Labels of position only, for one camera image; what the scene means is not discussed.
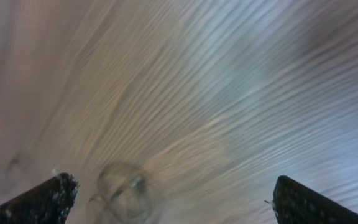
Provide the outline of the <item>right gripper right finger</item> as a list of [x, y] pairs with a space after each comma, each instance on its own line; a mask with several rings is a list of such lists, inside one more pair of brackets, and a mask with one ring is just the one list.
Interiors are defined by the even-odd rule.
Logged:
[[278, 224], [358, 224], [358, 214], [281, 175], [273, 191]]

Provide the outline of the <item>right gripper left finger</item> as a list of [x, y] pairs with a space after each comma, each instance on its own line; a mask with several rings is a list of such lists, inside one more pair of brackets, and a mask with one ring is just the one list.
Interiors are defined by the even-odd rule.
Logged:
[[60, 173], [0, 205], [0, 224], [64, 224], [79, 183]]

